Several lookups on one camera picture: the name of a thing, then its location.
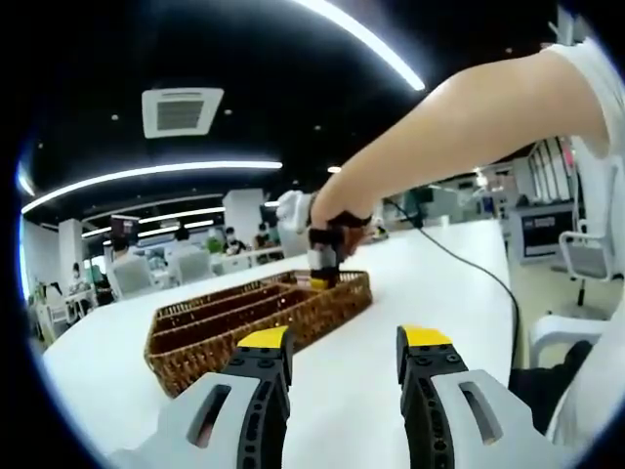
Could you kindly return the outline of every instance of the office floor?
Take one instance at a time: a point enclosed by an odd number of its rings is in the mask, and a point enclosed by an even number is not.
[[[517,351],[519,358],[516,366],[521,364],[522,367],[527,367],[527,331],[535,321],[545,316],[547,311],[555,313],[566,304],[574,304],[579,291],[579,280],[572,281],[565,274],[551,271],[548,263],[522,266],[510,256],[509,265],[512,289],[521,307],[522,340],[519,340]],[[622,294],[622,280],[609,283],[587,281],[585,305],[613,313]],[[541,355],[540,365],[553,366],[561,362],[567,350],[566,346],[546,349]]]

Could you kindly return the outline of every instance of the ceiling air conditioner vent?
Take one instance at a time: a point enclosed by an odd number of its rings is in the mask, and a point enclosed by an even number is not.
[[[170,88],[142,94],[147,139],[206,135],[224,95],[219,88]]]

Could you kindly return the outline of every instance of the wicker basket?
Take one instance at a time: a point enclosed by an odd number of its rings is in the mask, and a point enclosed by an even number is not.
[[[204,373],[220,371],[251,332],[289,325],[298,351],[371,304],[365,272],[341,272],[329,290],[305,286],[309,276],[286,272],[159,309],[145,357],[165,393],[176,397]]]

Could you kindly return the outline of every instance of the black cable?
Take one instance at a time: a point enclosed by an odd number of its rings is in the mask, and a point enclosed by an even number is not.
[[[404,217],[406,217],[406,219],[410,222],[410,224],[415,229],[417,229],[419,232],[421,232],[421,235],[425,236],[427,239],[429,239],[431,242],[433,242],[436,246],[438,246],[444,252],[449,254],[454,259],[457,259],[460,262],[463,262],[463,263],[465,263],[465,264],[467,264],[467,265],[469,265],[471,267],[475,267],[479,271],[484,272],[489,277],[494,279],[497,283],[499,283],[503,287],[504,290],[506,290],[506,293],[508,293],[508,295],[512,299],[512,302],[513,302],[513,305],[514,305],[514,308],[515,308],[515,335],[514,335],[513,341],[512,341],[512,363],[510,363],[510,365],[512,367],[512,365],[514,365],[514,363],[515,363],[515,361],[517,359],[517,341],[519,340],[519,322],[520,322],[520,319],[521,319],[521,308],[519,307],[519,302],[517,301],[517,298],[515,297],[515,294],[512,292],[512,290],[510,288],[508,288],[508,286],[503,281],[501,281],[499,279],[499,277],[497,277],[493,272],[489,271],[488,269],[485,269],[482,266],[479,266],[478,264],[474,264],[473,262],[468,261],[467,259],[464,259],[464,258],[460,257],[457,254],[454,254],[449,249],[447,249],[445,246],[443,246],[438,241],[436,241],[429,234],[424,232],[423,229],[419,228],[417,226],[417,224],[414,222],[414,220],[412,220],[412,218],[410,218],[410,216],[406,213],[406,211],[403,208],[401,208],[399,205],[397,205],[395,202],[393,202],[392,200],[390,200],[388,198],[385,199],[385,201],[388,202],[390,205],[393,205],[397,210],[399,210],[401,212],[401,214]]]

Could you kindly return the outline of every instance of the black ceiling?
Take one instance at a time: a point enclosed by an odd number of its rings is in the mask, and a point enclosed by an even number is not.
[[[555,2],[333,1],[395,50],[427,91],[468,66],[538,51],[553,40],[547,23],[556,16]],[[42,49],[49,69],[24,152],[39,193],[124,169],[225,156],[284,167],[105,183],[29,212],[34,221],[83,218],[138,197],[263,187],[275,198],[294,181],[314,188],[329,165],[343,163],[427,94],[291,0],[113,5],[50,28]],[[146,140],[142,91],[184,86],[225,90],[209,134]]]

